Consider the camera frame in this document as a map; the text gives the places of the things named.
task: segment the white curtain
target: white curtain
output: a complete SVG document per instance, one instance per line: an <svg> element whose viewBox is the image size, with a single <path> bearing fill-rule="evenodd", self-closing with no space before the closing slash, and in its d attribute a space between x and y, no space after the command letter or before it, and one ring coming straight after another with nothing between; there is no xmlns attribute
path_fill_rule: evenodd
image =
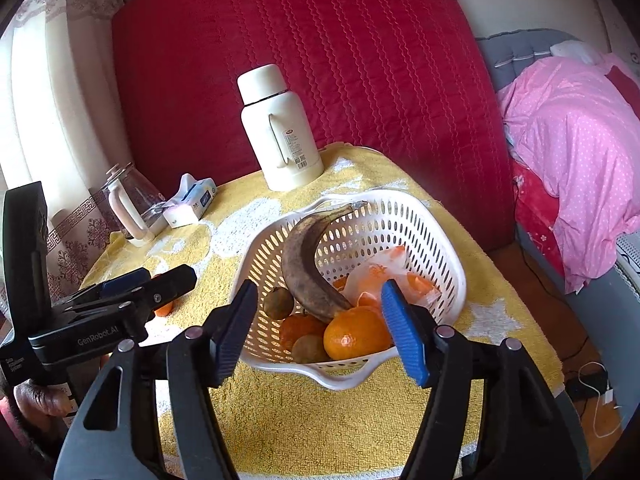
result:
<svg viewBox="0 0 640 480"><path fill-rule="evenodd" d="M0 38L0 180L42 181L53 298L77 290L106 246L99 190L131 160L111 53L126 1L25 0Z"/></svg>

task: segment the human hand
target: human hand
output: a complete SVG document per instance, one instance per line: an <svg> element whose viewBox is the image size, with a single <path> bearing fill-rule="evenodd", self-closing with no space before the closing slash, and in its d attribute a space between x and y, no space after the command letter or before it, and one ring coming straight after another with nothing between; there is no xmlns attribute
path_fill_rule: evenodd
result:
<svg viewBox="0 0 640 480"><path fill-rule="evenodd" d="M14 397L22 416L45 434L51 433L54 417L65 416L73 409L64 392L30 380L14 388Z"/></svg>

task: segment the orange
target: orange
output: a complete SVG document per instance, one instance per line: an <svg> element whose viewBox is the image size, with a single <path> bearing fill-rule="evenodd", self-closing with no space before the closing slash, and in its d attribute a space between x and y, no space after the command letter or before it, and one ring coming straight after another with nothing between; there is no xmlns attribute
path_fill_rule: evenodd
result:
<svg viewBox="0 0 640 480"><path fill-rule="evenodd" d="M375 354L392 345L384 319L371 306L341 312L324 331L324 350L334 361Z"/></svg>
<svg viewBox="0 0 640 480"><path fill-rule="evenodd" d="M415 272L408 272L406 274L406 280L409 282L409 286L422 296L436 288L433 283Z"/></svg>
<svg viewBox="0 0 640 480"><path fill-rule="evenodd" d="M294 343L303 335L322 337L326 325L309 314L292 314L280 324L280 346L291 352Z"/></svg>
<svg viewBox="0 0 640 480"><path fill-rule="evenodd" d="M334 281L334 287L338 289L338 292L342 292L344 286L347 284L347 276L341 276Z"/></svg>
<svg viewBox="0 0 640 480"><path fill-rule="evenodd" d="M174 309L174 302L170 301L165 306L161 306L157 310L154 310L154 314L159 317L166 317L171 314L171 311Z"/></svg>
<svg viewBox="0 0 640 480"><path fill-rule="evenodd" d="M370 306L375 309L380 309L380 302L378 298L376 298L373 294L369 294L368 292L363 292L358 296L358 302L356 306Z"/></svg>

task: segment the pink bedsheet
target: pink bedsheet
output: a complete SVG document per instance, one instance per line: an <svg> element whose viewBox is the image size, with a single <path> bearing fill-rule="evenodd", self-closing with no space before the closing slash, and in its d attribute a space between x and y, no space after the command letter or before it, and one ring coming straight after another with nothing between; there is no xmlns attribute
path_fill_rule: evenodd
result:
<svg viewBox="0 0 640 480"><path fill-rule="evenodd" d="M567 292L607 272L616 237L640 228L640 121L606 72L547 57L498 92L515 152L559 199Z"/></svg>

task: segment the yellow towel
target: yellow towel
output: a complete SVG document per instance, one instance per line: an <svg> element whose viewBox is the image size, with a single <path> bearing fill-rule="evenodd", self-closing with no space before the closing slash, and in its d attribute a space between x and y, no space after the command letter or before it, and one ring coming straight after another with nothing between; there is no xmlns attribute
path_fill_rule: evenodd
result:
<svg viewBox="0 0 640 480"><path fill-rule="evenodd" d="M198 225L167 230L147 247L135 248L121 234L112 235L84 285L140 266L164 272L191 264L199 273L196 289L176 302L168 318L156 318L149 325L152 340L168 340L180 328L202 323L213 307L227 304L242 250L264 224L312 203L323 192L347 194L377 186L401 189L424 201L462 262L468 292L456 328L485 342L497 343L506 335L519 338L551 390L562 389L561 363L540 327L491 260L439 202L373 150L336 143L322 152L322 160L324 174L292 192L270 191L261 173L220 186ZM262 372L242 363L221 388L210 392L236 469L281 476L397 475L428 399L428 391L407 378L397 358L344 392L326 390L300 375ZM166 406L165 397L159 391L161 408ZM466 449L478 439L481 399L481 383L475 381ZM170 413L162 413L159 420L163 447L176 455Z"/></svg>

